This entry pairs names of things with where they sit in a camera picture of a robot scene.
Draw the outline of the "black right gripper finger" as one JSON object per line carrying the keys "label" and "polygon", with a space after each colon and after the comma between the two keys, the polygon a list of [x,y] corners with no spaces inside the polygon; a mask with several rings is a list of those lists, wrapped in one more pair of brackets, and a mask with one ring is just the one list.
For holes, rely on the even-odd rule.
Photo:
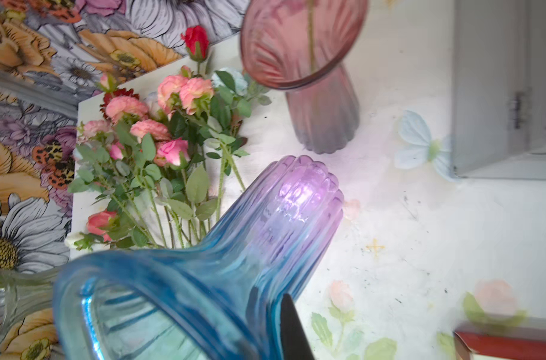
{"label": "black right gripper finger", "polygon": [[284,360],[314,360],[293,298],[284,294],[280,312],[280,339]]}

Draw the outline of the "blue purple glass vase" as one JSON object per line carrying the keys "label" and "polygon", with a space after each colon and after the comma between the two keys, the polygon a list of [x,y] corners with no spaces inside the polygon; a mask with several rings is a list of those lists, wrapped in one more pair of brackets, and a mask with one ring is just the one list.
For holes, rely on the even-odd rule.
{"label": "blue purple glass vase", "polygon": [[67,359],[284,359],[294,304],[344,216],[337,177],[308,156],[271,163],[204,240],[106,250],[60,271],[53,315]]}

